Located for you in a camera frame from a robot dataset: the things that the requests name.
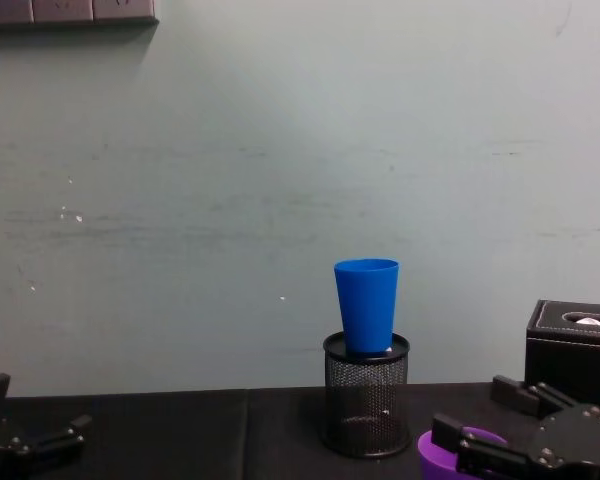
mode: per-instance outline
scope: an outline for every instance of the leather box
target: leather box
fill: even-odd
[[[527,327],[525,382],[545,382],[580,402],[600,405],[600,305],[540,300]]]

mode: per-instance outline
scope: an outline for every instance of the blue plastic cup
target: blue plastic cup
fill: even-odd
[[[347,350],[369,354],[391,346],[398,262],[382,258],[336,263],[336,285]]]

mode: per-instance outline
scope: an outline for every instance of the table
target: table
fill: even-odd
[[[409,385],[399,394],[414,444],[380,461],[349,459],[322,445],[319,387],[11,399],[7,408],[33,433],[93,416],[82,460],[42,480],[418,479],[415,441],[434,413],[495,431],[513,445],[528,441],[537,424],[491,402],[488,384]]]

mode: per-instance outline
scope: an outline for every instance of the white stitching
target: white stitching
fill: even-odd
[[[600,348],[600,345],[591,345],[589,343],[564,342],[562,340],[547,340],[544,338],[529,338],[528,340],[531,340],[532,342],[564,343],[566,345],[580,345],[581,347]]]
[[[593,333],[595,335],[600,335],[599,331],[586,331],[586,330],[580,330],[577,328],[569,328],[569,327],[542,327],[540,325],[540,320],[542,320],[543,318],[543,314],[544,314],[544,309],[547,307],[547,305],[549,305],[549,303],[561,303],[561,302],[544,302],[544,305],[542,305],[542,309],[540,310],[540,314],[538,315],[538,320],[536,321],[535,326],[537,328],[544,328],[545,330],[569,330],[571,332],[580,332],[580,333]],[[592,316],[600,316],[600,314],[597,313],[585,313],[585,312],[568,312],[568,313],[576,313],[576,314],[582,314],[582,315],[592,315]]]

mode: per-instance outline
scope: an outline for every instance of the purple bowl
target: purple bowl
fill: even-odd
[[[473,433],[477,437],[484,437],[494,442],[506,445],[507,441],[496,435],[479,428],[466,427],[465,432]],[[438,447],[431,443],[431,430],[423,433],[418,439],[418,453],[424,480],[473,480],[477,477],[456,472],[458,456],[455,453]]]

